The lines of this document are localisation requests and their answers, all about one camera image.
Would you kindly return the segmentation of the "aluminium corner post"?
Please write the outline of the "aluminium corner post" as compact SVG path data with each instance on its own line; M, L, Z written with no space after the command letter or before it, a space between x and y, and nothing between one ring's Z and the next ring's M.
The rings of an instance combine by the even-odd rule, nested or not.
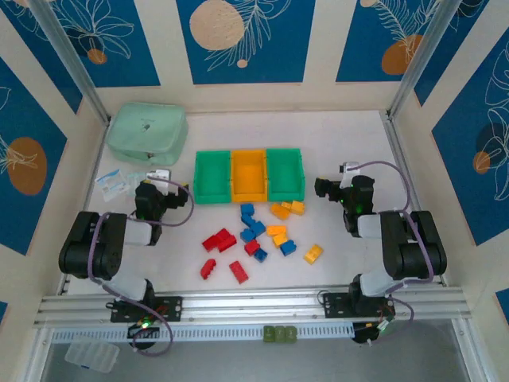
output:
M88 101L99 121L105 127L108 127L110 116L95 90L91 77L88 75L86 68L51 6L45 0L27 0L27 3L68 74Z
M408 69L400 81L398 90L387 109L387 118L390 122L395 121L406 99L414 90L415 84L418 82L426 65L429 63L431 56L441 41L460 3L461 0L441 0L439 2L437 12L431 19L421 43L418 46L417 52L414 54Z

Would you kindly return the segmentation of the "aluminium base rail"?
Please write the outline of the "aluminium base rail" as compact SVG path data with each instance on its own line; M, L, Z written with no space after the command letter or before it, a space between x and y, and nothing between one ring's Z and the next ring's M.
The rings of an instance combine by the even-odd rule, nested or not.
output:
M180 292L180 325L233 325L324 322L316 288ZM410 305L414 318L457 319L472 316L461 288L438 284L408 287L394 297ZM46 296L33 326L65 328L108 325L106 294Z

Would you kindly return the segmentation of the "orange plastic bin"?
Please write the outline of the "orange plastic bin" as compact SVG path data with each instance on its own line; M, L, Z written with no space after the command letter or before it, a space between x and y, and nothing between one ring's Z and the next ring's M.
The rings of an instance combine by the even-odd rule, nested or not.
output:
M265 150L231 152L231 200L235 203L268 200Z

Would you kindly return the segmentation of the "black connector board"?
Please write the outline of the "black connector board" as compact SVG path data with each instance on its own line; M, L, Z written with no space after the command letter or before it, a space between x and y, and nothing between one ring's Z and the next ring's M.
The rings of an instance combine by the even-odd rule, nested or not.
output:
M382 322L355 322L353 324L354 337L352 340L356 344L369 344L379 338L390 324L390 321L383 320Z
M160 328L152 326L150 323L133 324L127 329L127 338L136 341L141 339L152 339L158 336Z

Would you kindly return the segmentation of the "clear plastic organizer box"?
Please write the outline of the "clear plastic organizer box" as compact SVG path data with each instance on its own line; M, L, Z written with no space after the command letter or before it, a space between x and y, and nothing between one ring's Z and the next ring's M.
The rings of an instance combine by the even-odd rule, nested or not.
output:
M81 368L109 373L117 361L120 348L104 341L80 338L70 344L64 360Z

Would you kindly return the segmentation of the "mint green fabric pouch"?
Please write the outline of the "mint green fabric pouch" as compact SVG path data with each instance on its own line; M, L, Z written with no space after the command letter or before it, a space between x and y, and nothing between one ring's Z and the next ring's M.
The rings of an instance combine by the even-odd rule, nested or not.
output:
M187 135L182 106L129 102L111 120L106 144L120 161L172 166L181 156Z

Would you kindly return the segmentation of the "clear plastic packet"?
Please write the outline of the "clear plastic packet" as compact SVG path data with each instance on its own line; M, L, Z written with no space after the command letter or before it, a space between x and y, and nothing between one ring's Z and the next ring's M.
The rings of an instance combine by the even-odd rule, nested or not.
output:
M146 179L146 172L132 172L126 175L126 182L129 186L127 195L129 197L135 196L135 190L139 184Z

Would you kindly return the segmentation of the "aluminium side rail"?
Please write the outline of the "aluminium side rail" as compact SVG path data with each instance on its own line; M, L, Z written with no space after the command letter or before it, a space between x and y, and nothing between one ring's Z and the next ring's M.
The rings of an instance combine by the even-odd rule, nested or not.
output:
M419 201L415 194L406 163L405 153L394 124L381 113L380 117L396 162L394 168L400 174L406 191L406 204L398 212L382 214L384 263L393 278L402 283L431 283L436 276L443 275L447 258L437 227L429 211L411 210Z

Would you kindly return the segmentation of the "blue white paper packet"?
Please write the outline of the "blue white paper packet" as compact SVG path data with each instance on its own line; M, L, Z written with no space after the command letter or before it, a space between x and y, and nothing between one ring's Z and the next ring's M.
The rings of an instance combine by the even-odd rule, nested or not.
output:
M120 169L113 170L96 178L95 184L99 187L105 202L111 201L120 194L130 190L130 185Z

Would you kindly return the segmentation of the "green plastic bin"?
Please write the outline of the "green plastic bin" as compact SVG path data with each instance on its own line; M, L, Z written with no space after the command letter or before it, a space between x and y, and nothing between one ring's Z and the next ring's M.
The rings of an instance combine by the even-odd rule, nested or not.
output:
M199 205L231 203L231 151L196 152L193 191Z
M303 201L305 172L298 148L266 150L269 201Z

